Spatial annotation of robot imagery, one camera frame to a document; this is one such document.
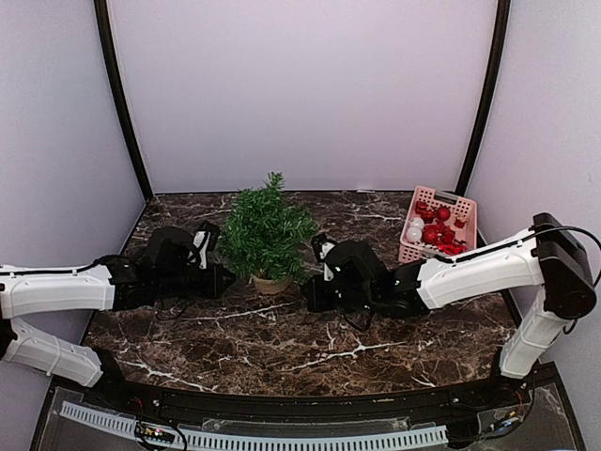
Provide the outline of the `small green christmas tree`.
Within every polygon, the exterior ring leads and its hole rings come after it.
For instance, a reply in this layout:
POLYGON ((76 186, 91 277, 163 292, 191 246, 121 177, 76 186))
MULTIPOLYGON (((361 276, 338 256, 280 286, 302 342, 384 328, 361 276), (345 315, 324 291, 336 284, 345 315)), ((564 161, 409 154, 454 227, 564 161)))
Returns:
POLYGON ((318 231, 308 209, 285 199, 284 187, 284 176, 271 172, 263 187, 240 191, 218 242, 227 269, 262 295, 306 278, 301 247, 318 231))

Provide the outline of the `pink plastic basket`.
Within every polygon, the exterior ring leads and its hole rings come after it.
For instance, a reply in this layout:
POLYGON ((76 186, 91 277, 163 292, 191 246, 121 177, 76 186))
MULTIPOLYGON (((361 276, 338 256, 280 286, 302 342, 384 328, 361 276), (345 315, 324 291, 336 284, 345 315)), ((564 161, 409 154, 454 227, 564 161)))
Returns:
POLYGON ((477 247, 477 203, 417 186, 402 228, 398 261, 454 257, 477 247))

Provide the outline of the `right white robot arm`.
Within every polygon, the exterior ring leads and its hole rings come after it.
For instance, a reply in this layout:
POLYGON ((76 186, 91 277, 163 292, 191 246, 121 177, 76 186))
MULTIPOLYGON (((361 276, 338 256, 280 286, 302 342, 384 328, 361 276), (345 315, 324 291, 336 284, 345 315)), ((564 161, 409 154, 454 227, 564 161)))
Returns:
POLYGON ((535 287, 535 299, 517 331, 503 345, 499 372, 484 381, 479 398, 498 408, 570 322, 596 306, 599 276, 575 238, 578 228, 547 213, 514 236, 453 257, 435 255, 390 271, 367 241, 312 239, 320 275, 300 292, 313 313, 342 309, 405 319, 495 291, 535 287))

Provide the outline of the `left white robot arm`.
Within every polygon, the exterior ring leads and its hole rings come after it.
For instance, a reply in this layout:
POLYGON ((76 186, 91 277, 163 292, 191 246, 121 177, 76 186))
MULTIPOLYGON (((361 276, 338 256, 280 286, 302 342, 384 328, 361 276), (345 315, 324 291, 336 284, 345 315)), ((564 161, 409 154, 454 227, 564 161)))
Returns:
POLYGON ((220 229, 204 222, 192 234, 174 226, 151 233, 132 257, 108 255, 83 267, 1 269, 1 359, 94 387, 113 410, 132 402, 108 350, 72 344, 43 332, 23 316, 68 310, 129 311, 164 299, 218 299, 236 276, 208 261, 220 229))

